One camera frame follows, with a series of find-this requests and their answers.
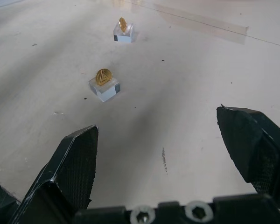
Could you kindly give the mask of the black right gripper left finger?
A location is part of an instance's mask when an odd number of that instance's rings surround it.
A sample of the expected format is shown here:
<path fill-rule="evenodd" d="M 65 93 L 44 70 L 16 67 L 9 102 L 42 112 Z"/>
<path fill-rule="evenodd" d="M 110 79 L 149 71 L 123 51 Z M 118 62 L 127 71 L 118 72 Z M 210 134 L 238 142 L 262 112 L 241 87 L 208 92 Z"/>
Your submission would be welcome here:
<path fill-rule="evenodd" d="M 9 223 L 70 224 L 90 203 L 97 151 L 96 125 L 64 137 Z"/>

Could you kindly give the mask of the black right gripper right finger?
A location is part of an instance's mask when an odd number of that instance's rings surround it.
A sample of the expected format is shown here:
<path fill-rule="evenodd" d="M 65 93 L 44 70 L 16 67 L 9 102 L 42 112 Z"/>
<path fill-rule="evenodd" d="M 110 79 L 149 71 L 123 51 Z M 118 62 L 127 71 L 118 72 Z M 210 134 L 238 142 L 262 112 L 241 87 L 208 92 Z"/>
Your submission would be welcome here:
<path fill-rule="evenodd" d="M 280 128 L 260 111 L 223 105 L 217 124 L 245 182 L 270 195 L 280 209 Z"/>

